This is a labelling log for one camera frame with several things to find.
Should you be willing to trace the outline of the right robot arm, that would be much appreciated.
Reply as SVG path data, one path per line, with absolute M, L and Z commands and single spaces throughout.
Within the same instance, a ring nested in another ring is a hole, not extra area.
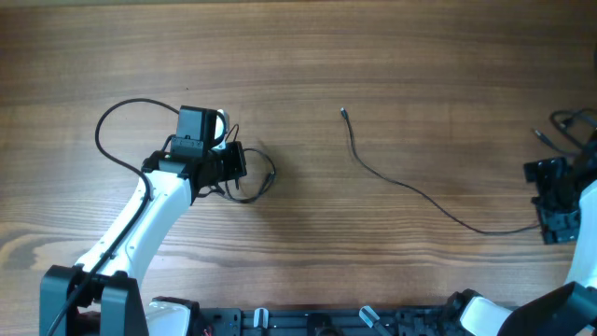
M 473 290 L 454 293 L 443 317 L 470 335 L 577 335 L 596 330 L 596 141 L 565 158 L 524 165 L 537 188 L 533 197 L 546 244 L 572 241 L 573 255 L 561 284 L 517 308 Z

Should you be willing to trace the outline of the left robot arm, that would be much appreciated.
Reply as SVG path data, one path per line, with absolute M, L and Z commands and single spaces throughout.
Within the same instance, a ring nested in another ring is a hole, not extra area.
M 159 297 L 144 306 L 140 285 L 173 224 L 198 198 L 246 174 L 243 147 L 226 140 L 223 110 L 182 106 L 176 132 L 134 173 L 135 193 L 74 266 L 52 266 L 40 286 L 42 335 L 207 335 L 195 301 Z

